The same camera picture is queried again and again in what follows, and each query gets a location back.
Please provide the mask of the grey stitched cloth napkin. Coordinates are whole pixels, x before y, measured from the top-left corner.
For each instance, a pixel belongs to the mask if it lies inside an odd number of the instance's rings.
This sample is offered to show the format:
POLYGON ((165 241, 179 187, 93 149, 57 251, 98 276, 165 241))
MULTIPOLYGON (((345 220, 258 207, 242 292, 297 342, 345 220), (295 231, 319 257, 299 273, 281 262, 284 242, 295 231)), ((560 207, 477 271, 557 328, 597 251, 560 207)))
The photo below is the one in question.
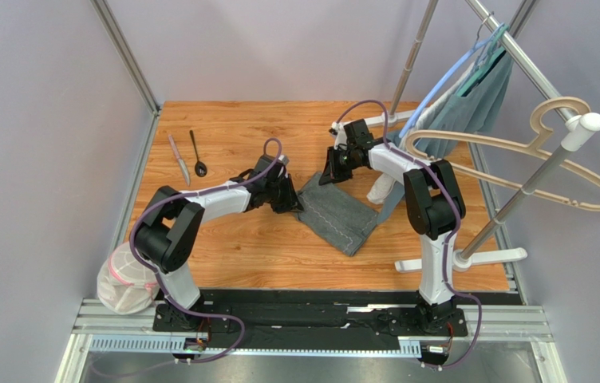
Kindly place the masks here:
POLYGON ((314 173, 298 192, 303 211, 296 217, 342 254, 352 257, 377 226, 378 213, 335 184, 321 185, 314 173))

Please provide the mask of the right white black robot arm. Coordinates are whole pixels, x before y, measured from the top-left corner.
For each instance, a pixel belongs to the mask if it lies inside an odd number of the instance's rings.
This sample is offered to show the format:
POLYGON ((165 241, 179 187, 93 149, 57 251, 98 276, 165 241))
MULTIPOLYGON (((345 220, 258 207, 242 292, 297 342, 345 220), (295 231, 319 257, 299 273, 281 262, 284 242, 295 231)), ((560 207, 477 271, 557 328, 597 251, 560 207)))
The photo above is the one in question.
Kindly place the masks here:
POLYGON ((421 248, 421 301, 414 309, 414 322, 429 334, 445 327, 456 312, 449 258, 465 214, 451 164, 417 159, 385 137, 374 138, 365 120, 333 123, 330 135, 334 145, 327 150, 321 185, 347 181, 353 170, 367 167, 403 186, 407 216, 421 248))

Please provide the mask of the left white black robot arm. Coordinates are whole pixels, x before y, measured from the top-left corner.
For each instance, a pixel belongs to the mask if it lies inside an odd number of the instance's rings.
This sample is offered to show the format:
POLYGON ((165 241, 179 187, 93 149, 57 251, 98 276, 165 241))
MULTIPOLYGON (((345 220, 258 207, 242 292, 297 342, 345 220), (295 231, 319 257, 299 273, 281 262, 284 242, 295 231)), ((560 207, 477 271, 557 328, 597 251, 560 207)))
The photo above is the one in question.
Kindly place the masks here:
POLYGON ((128 241, 132 255, 156 276, 173 307, 191 315, 201 298, 188 259, 202 224, 263 205, 277 214, 303 210, 287 164, 285 155, 262 155, 254 168, 217 187, 177 191, 164 186, 156 191, 128 241))

